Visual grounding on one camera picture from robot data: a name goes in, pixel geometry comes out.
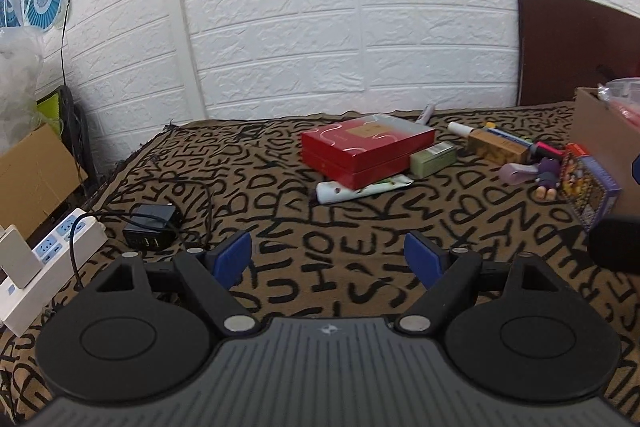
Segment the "tube of cream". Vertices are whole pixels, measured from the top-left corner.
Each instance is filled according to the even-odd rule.
[[[320,204],[340,203],[363,198],[364,196],[372,196],[373,194],[382,194],[382,192],[396,190],[396,188],[408,187],[413,182],[411,178],[404,176],[404,174],[391,176],[358,190],[351,190],[338,182],[322,182],[316,185],[316,197],[318,197],[318,203]]]

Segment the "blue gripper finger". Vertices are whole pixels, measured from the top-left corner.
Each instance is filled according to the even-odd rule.
[[[404,236],[404,258],[425,288],[431,288],[450,266],[449,253],[420,232]]]
[[[200,254],[201,263],[226,290],[238,282],[251,262],[251,235],[236,232],[212,251]]]

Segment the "toy figure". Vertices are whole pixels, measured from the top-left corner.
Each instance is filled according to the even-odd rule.
[[[551,158],[543,158],[538,165],[536,197],[539,200],[556,201],[560,185],[560,162]]]

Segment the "small tube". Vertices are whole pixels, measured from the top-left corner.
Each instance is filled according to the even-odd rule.
[[[415,121],[418,125],[427,125],[429,123],[429,119],[433,116],[433,112],[436,110],[436,106],[434,103],[430,103],[427,107],[424,108],[424,111],[420,113],[420,116]]]
[[[358,190],[351,190],[338,182],[321,182],[316,185],[316,197],[320,204],[340,203],[363,198],[364,196],[372,196],[373,194],[382,194],[382,192],[396,190],[396,188],[408,187],[413,182],[411,178],[404,176],[404,174],[391,176]]]
[[[453,133],[462,138],[468,138],[468,136],[471,134],[471,131],[475,131],[473,127],[469,127],[468,125],[464,125],[458,122],[449,123],[449,125],[447,125],[447,130],[450,133]]]

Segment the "brown blanket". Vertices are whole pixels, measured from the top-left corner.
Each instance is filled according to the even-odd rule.
[[[466,153],[462,140],[446,133],[449,121],[480,126],[490,120],[517,134],[562,143],[571,112],[571,105],[560,104],[439,113],[432,121],[438,139],[461,147],[454,166],[407,190],[334,206],[310,200],[322,178],[300,163],[298,133],[355,114],[172,127],[130,158],[94,209],[130,210],[136,202],[171,201],[183,211],[185,228],[203,234],[208,206],[201,188],[148,179],[182,176],[206,182],[213,199],[213,242],[236,230],[251,232],[253,262],[233,294],[258,317],[404,311],[424,291],[402,257],[408,230],[420,230],[444,247],[471,245],[486,259],[506,261],[515,253],[532,251],[620,334],[623,357],[606,396],[622,412],[640,419],[640,303],[628,278],[593,266],[584,233],[565,204],[535,201],[532,185],[502,185],[495,166]],[[82,268],[85,282],[127,250],[123,225],[117,219],[103,221],[111,239]],[[166,259],[178,248],[176,244],[171,252],[147,258]],[[52,304],[64,303],[73,294],[68,284]],[[33,349],[43,323],[37,320],[21,338],[2,332],[1,397],[7,413],[18,421],[50,399]],[[180,363],[180,353],[175,358]]]

